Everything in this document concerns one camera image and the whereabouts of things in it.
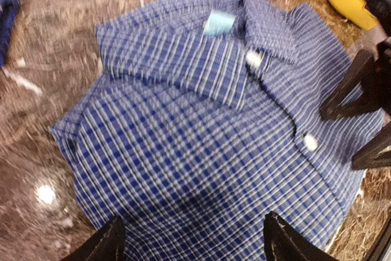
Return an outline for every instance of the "blue fabric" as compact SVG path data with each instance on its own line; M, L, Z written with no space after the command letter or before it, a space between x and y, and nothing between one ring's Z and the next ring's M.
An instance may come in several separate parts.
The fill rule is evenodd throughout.
M0 0L0 67L7 58L13 22L20 8L20 0Z
M236 16L230 32L202 35L212 9ZM123 217L128 260L265 260L271 210L316 246L333 236L382 112L320 119L350 60L308 4L159 0L96 36L104 73L51 132L93 225Z

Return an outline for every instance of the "shirt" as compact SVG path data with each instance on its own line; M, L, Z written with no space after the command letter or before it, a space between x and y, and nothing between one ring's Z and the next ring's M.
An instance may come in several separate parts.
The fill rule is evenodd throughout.
M212 10L231 30L203 33ZM271 210L316 246L333 236L383 116L321 120L350 60L308 4L158 0L95 33L104 73L51 132L92 224L122 216L128 260L265 260Z
M7 59L13 22L20 8L20 0L0 0L0 67Z

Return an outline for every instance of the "marble countertop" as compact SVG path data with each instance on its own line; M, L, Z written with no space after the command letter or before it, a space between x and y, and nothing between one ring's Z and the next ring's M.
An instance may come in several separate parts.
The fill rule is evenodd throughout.
M0 255L58 260L94 229L74 200L72 173L47 131L102 71L94 25L151 0L22 0L7 64L0 72ZM351 56L381 33L363 33L327 0L270 0L291 9L307 1ZM391 169L368 171L355 203L327 247L362 260L391 213Z

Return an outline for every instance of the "blue plaid shirt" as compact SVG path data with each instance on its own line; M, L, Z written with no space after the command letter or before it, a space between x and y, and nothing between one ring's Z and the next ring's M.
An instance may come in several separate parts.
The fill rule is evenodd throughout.
M211 10L236 16L228 33L202 34ZM123 217L128 260L264 260L271 210L317 246L333 236L382 112L321 120L350 60L308 4L159 0L96 36L104 73L51 132L92 224Z

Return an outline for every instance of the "folded shirt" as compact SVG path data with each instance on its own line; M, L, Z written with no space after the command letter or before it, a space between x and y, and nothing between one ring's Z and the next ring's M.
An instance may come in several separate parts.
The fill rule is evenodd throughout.
M308 4L158 0L95 31L104 73L51 132L92 224L122 216L128 260L265 260L271 210L325 245L383 116L321 120L350 60Z

